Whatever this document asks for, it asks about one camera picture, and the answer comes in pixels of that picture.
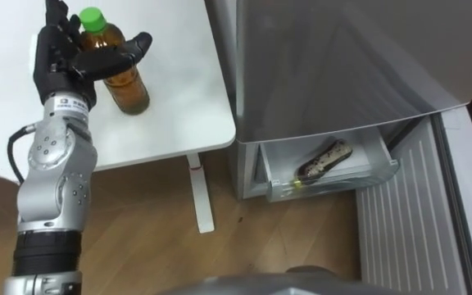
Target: refrigerator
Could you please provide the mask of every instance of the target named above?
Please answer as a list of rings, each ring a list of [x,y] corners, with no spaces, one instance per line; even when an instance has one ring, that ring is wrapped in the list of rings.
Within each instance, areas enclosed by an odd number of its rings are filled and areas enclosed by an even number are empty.
[[[206,1],[239,199],[354,190],[362,280],[472,294],[472,0]],[[297,188],[297,168],[352,155]]]

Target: table leg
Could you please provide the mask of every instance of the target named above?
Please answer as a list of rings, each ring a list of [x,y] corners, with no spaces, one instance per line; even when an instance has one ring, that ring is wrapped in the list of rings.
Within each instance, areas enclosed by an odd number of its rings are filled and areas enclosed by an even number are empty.
[[[190,182],[193,186],[194,207],[196,209],[197,229],[200,234],[214,230],[214,220],[212,219],[211,201],[207,191],[205,172],[197,153],[187,155],[188,170],[190,172]]]

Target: robotic arm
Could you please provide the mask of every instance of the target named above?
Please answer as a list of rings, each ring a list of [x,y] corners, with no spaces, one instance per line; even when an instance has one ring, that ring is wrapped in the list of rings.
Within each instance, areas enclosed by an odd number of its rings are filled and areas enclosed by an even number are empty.
[[[83,52],[78,16],[68,20],[68,7],[60,0],[46,0],[46,8],[34,68],[43,119],[12,135],[8,146],[21,186],[16,250],[5,295],[81,294],[81,233],[98,158],[88,125],[88,113],[96,104],[93,81],[136,65],[152,43],[150,34],[141,33],[120,46]],[[29,173],[23,179],[11,156],[12,144],[33,132]]]

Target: brown liquid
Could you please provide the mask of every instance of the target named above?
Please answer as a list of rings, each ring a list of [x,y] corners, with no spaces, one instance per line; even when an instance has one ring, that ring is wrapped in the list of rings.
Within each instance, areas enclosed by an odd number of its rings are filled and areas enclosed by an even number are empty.
[[[85,49],[125,42],[120,29],[110,23],[99,33],[83,32],[81,36]],[[114,101],[124,113],[137,115],[148,108],[150,99],[136,67],[105,79],[104,82]]]

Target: open drawer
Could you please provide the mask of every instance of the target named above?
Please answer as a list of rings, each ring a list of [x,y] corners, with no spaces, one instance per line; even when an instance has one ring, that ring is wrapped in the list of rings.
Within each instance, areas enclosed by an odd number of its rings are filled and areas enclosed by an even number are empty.
[[[296,188],[298,167],[318,156],[336,139],[345,139],[351,145],[351,156],[315,183],[302,183]],[[261,143],[260,154],[270,202],[371,186],[390,179],[398,170],[398,162],[389,155],[375,127]]]

